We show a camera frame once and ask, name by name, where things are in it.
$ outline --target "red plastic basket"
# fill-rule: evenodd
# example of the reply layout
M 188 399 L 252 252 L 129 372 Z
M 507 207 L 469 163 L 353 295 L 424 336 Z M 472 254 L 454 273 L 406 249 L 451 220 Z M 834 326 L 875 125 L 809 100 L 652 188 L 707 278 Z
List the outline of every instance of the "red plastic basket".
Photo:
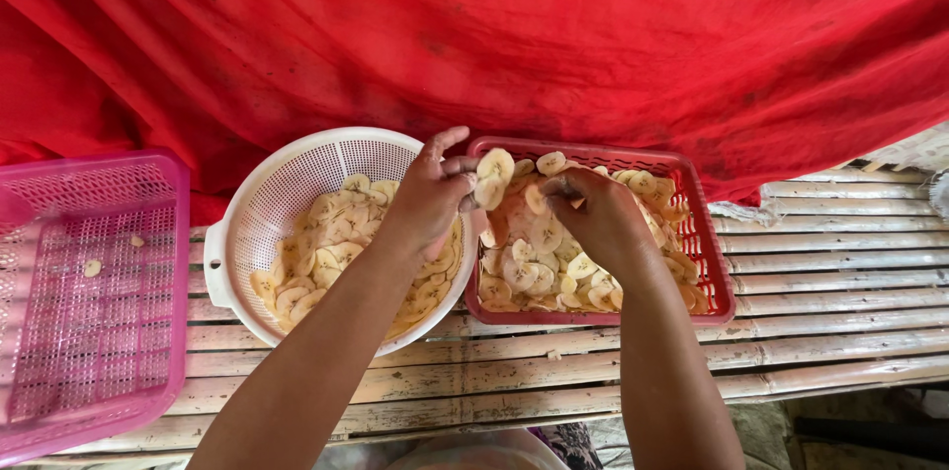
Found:
M 648 170 L 662 177 L 670 177 L 676 182 L 677 191 L 672 197 L 673 203 L 688 201 L 692 216 L 679 224 L 678 233 L 682 235 L 682 251 L 698 266 L 698 287 L 709 298 L 709 311 L 706 314 L 693 314 L 692 323 L 696 326 L 717 326 L 734 317 L 734 291 L 732 281 L 725 270 L 725 259 L 718 247 L 718 236 L 712 228 L 712 220 L 705 206 L 698 175 L 692 162 L 678 153 L 650 151 L 646 149 L 627 149 L 612 146 L 594 146 L 566 142 L 548 142 L 524 138 L 505 138 L 501 136 L 482 136 L 468 146 L 468 155 L 481 157 L 492 148 L 508 150 L 515 161 L 531 159 L 536 161 L 542 155 L 553 151 L 562 152 L 570 161 L 585 166 L 606 166 L 610 172 L 630 168 Z M 480 265 L 474 265 L 474 277 L 465 289 L 465 304 L 475 318 L 485 324 L 501 325 L 583 325 L 583 326 L 619 326 L 620 314 L 614 312 L 490 312 L 481 308 L 477 297 Z

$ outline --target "red fabric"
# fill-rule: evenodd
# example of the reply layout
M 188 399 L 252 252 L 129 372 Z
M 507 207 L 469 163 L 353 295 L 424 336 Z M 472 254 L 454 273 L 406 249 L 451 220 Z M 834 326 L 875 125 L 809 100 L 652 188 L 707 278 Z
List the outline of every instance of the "red fabric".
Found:
M 947 26 L 949 0 L 0 0 L 0 161 L 165 146 L 216 194 L 314 131 L 469 124 L 679 151 L 738 200 L 946 120 Z

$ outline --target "pile of banana slices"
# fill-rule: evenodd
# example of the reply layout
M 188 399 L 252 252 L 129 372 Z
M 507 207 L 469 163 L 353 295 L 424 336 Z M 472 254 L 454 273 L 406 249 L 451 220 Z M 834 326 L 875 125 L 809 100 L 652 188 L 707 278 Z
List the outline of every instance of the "pile of banana slices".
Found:
M 593 262 L 547 207 L 540 186 L 567 168 L 587 168 L 557 151 L 514 161 L 492 149 L 477 167 L 474 199 L 488 211 L 489 227 L 481 233 L 481 306 L 492 312 L 616 312 L 623 308 L 623 289 Z M 656 245 L 679 285 L 692 314 L 704 314 L 709 303 L 698 284 L 698 267 L 682 252 L 675 226 L 689 217 L 688 203 L 671 204 L 676 184 L 646 170 L 592 168 L 627 186 L 649 225 Z
M 338 192 L 321 195 L 276 243 L 269 270 L 251 272 L 251 288 L 280 329 L 290 332 L 323 298 L 343 270 L 369 245 L 396 197 L 398 181 L 371 181 L 362 173 L 343 180 Z M 416 276 L 386 340 L 408 331 L 445 297 L 461 264 L 461 222 L 452 224 L 438 258 Z

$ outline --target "bamboo table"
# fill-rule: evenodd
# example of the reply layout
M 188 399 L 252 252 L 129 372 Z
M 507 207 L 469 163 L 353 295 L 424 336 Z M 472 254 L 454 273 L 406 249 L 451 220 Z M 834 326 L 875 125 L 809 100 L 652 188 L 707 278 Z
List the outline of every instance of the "bamboo table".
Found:
M 729 403 L 949 379 L 949 227 L 925 175 L 855 168 L 771 183 L 787 216 L 714 218 L 736 317 L 695 331 Z M 267 346 L 211 305 L 192 230 L 187 376 L 165 416 L 64 452 L 87 462 L 193 450 Z M 455 310 L 372 362 L 334 443 L 588 420 L 620 410 L 618 328 L 485 326 Z M 549 359 L 555 351 L 561 359 Z M 101 452 L 146 454 L 102 454 Z M 47 462 L 64 455 L 45 458 Z

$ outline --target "plastic basket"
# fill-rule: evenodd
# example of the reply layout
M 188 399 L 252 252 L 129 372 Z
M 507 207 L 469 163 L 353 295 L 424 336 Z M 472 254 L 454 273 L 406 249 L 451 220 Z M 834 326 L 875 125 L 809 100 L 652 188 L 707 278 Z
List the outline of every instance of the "plastic basket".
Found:
M 224 218 L 205 235 L 204 276 L 211 302 L 231 308 L 258 338 L 278 345 L 286 333 L 251 289 L 251 272 L 269 268 L 274 244 L 291 234 L 294 218 L 317 196 L 337 191 L 350 173 L 373 181 L 401 180 L 421 147 L 394 131 L 345 127 L 304 136 L 275 151 L 241 183 Z M 467 214 L 461 229 L 461 265 L 451 289 L 409 331 L 383 342 L 377 357 L 421 337 L 457 303 L 475 264 L 476 239 Z
M 159 150 L 0 168 L 0 466 L 123 433 L 172 404 L 188 191 L 188 170 Z M 92 259 L 101 271 L 86 277 Z
M 718 247 L 718 236 L 712 228 L 712 220 L 705 206 L 698 175 L 692 162 L 677 153 L 650 151 L 646 149 L 627 149 L 611 146 L 594 146 L 565 142 L 548 142 L 522 138 L 504 138 L 500 136 L 482 136 L 468 146 L 468 155 L 481 157 L 492 148 L 501 147 L 511 153 L 515 161 L 531 159 L 536 161 L 547 153 L 560 151 L 570 161 L 585 166 L 606 166 L 610 173 L 630 168 L 648 170 L 658 176 L 670 177 L 676 182 L 677 191 L 672 197 L 673 203 L 688 201 L 692 216 L 683 221 L 678 233 L 683 236 L 682 251 L 698 266 L 698 287 L 709 298 L 709 312 L 693 314 L 692 323 L 696 326 L 716 326 L 724 324 L 734 317 L 734 292 L 725 259 Z M 491 312 L 481 308 L 477 296 L 480 275 L 477 265 L 474 278 L 465 290 L 465 304 L 475 318 L 485 324 L 523 325 L 557 324 L 584 326 L 619 326 L 620 314 L 616 312 Z

